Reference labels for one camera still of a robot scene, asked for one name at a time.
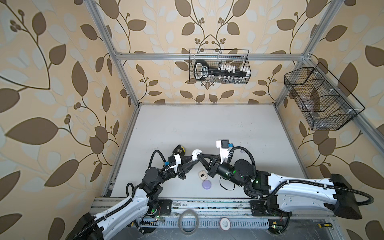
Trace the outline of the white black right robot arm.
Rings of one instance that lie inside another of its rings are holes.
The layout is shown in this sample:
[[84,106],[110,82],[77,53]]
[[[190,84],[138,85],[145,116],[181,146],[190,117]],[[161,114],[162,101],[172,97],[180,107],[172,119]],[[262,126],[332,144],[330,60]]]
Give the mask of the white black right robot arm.
[[199,161],[210,177],[218,175],[241,187],[265,212],[327,211],[340,218],[360,220],[360,207],[375,200],[370,194],[353,189],[338,174],[323,179],[295,179],[258,171],[254,157],[244,147],[223,149],[219,155],[194,150],[192,160]]

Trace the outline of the white earbud charging case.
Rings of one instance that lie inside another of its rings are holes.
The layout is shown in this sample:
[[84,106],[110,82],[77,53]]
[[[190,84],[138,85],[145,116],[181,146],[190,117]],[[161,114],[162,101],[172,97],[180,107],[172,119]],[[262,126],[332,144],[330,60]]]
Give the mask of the white earbud charging case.
[[196,150],[193,150],[192,152],[192,160],[193,161],[197,161],[198,160],[198,156],[202,153],[201,150],[199,149],[196,149]]

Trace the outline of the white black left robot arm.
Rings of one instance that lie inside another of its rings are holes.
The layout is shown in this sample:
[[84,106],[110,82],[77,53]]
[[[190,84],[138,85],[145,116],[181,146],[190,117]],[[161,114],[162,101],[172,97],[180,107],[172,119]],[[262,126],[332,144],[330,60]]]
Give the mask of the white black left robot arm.
[[163,191],[162,184],[178,177],[185,179],[186,174],[198,163],[200,150],[194,150],[192,155],[185,156],[182,147],[168,158],[159,151],[152,153],[150,162],[159,155],[164,165],[161,169],[149,164],[142,182],[136,186],[128,183],[126,198],[111,208],[95,215],[83,215],[67,236],[68,240],[110,240],[125,227],[135,225],[139,231],[145,230],[139,225],[141,218],[150,217],[155,221],[163,221],[163,217],[171,212],[172,201],[159,199]]

